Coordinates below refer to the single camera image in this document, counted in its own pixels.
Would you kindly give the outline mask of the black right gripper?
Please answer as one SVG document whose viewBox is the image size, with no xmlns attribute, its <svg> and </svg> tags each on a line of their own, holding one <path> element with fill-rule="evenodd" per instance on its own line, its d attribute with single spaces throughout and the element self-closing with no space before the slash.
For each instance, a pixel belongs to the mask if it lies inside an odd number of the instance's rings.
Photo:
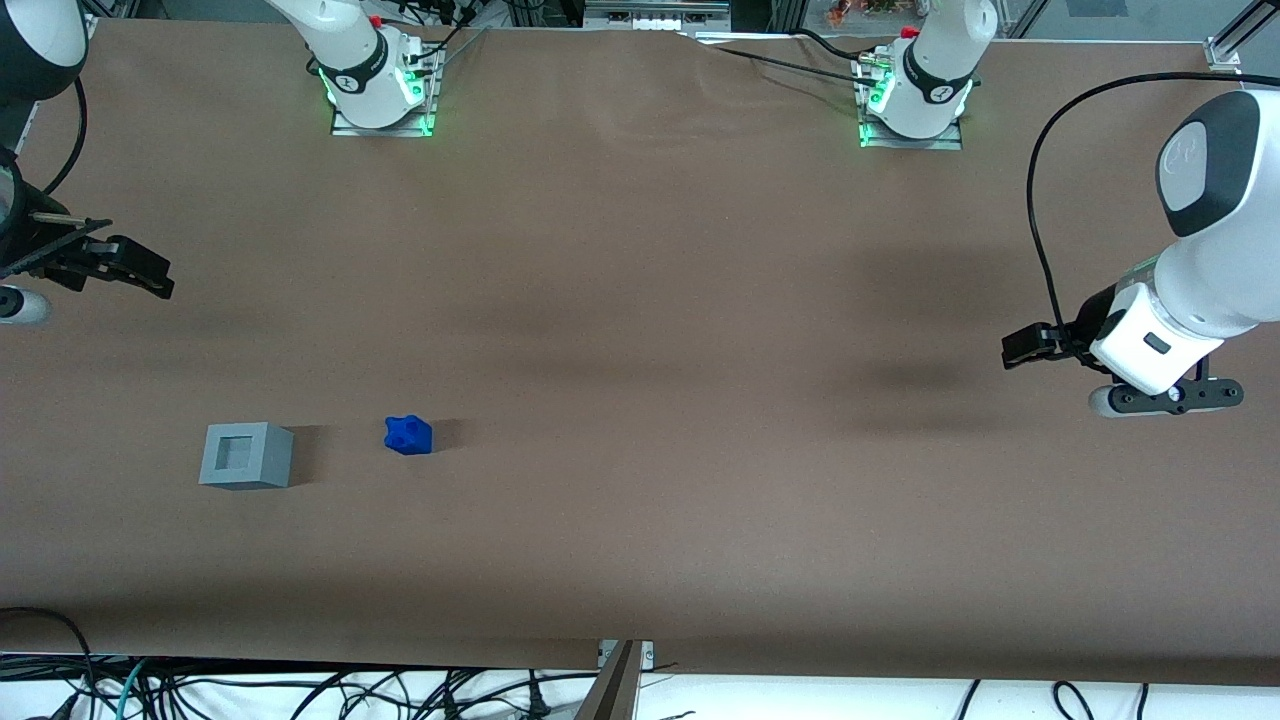
<svg viewBox="0 0 1280 720">
<path fill-rule="evenodd" d="M 175 282 L 172 263 L 128 237 L 109 237 L 92 245 L 92 233 L 113 224 L 110 219 L 31 213 L 3 227 L 1 275 L 28 274 L 51 281 L 70 291 L 82 291 L 87 279 L 125 282 L 169 300 Z"/>
</svg>

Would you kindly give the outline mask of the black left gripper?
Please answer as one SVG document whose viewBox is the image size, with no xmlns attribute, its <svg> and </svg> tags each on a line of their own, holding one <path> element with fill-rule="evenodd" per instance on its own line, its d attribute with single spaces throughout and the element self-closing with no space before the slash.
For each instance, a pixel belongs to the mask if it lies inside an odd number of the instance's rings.
<svg viewBox="0 0 1280 720">
<path fill-rule="evenodd" d="M 1105 287 L 1089 296 L 1075 318 L 1064 325 L 1042 322 L 1039 328 L 1021 328 L 1004 337 L 1004 369 L 1052 360 L 1053 351 L 1061 359 L 1076 363 L 1098 363 L 1091 346 L 1100 337 L 1111 313 L 1115 287 Z"/>
</svg>

